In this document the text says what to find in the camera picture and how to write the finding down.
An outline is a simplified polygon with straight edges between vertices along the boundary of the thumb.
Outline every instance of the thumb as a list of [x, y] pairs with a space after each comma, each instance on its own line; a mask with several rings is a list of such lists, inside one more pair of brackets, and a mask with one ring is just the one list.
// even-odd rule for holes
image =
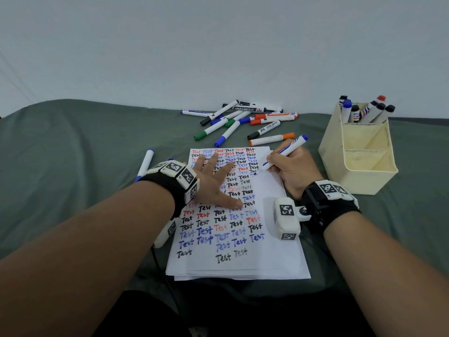
[[243, 207], [243, 202], [240, 201], [238, 198], [227, 196], [225, 193], [222, 193], [221, 191], [217, 193], [214, 200], [215, 204], [218, 204], [219, 206], [229, 209], [240, 209]]
[[278, 154], [278, 153], [274, 153], [274, 154], [269, 154], [267, 156], [267, 161], [271, 164], [274, 164], [276, 167], [278, 167], [279, 169], [281, 169], [282, 171], [288, 171], [290, 169], [291, 166], [291, 158]]

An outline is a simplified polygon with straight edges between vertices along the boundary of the black wrist strap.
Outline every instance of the black wrist strap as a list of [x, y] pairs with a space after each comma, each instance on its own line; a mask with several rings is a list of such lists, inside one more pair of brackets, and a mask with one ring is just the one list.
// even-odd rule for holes
[[309, 185], [303, 193], [301, 203], [306, 206], [310, 221], [304, 224], [314, 233], [323, 233], [324, 230], [339, 216], [348, 212], [359, 212], [353, 201], [343, 199], [328, 200], [315, 183]]
[[153, 174], [143, 175], [138, 182], [140, 181], [151, 181], [167, 189], [175, 200], [175, 211], [170, 220], [173, 220], [175, 217], [179, 217], [179, 215], [181, 215], [181, 211], [185, 207], [185, 190], [175, 178], [162, 174], [161, 172], [155, 172]]

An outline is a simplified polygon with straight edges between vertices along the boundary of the forearm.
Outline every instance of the forearm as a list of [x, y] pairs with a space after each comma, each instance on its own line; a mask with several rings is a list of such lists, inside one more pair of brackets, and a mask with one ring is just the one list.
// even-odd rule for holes
[[137, 182], [1, 260], [0, 330], [91, 335], [174, 207], [163, 187]]
[[449, 336], [449, 281], [357, 212], [324, 238], [378, 336]]

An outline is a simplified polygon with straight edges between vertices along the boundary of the green marker cap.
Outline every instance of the green marker cap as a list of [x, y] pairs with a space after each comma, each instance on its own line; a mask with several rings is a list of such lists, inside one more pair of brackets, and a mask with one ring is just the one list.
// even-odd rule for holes
[[201, 131], [198, 135], [194, 136], [195, 141], [199, 141], [201, 138], [206, 137], [207, 133], [205, 131]]
[[226, 124], [225, 124], [225, 128], [229, 129], [231, 127], [232, 124], [235, 123], [234, 119], [229, 120]]

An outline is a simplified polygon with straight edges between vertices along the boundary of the paper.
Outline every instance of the paper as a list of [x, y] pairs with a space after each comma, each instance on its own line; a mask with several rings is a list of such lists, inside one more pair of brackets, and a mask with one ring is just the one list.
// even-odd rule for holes
[[273, 201], [285, 196], [279, 176], [270, 172], [253, 175], [269, 147], [191, 149], [189, 165], [194, 165], [199, 154], [209, 159], [215, 151], [219, 153], [216, 169], [235, 162], [221, 191], [242, 200], [243, 208], [188, 204], [174, 233], [167, 275], [174, 275], [175, 280], [310, 278], [299, 239], [276, 238]]

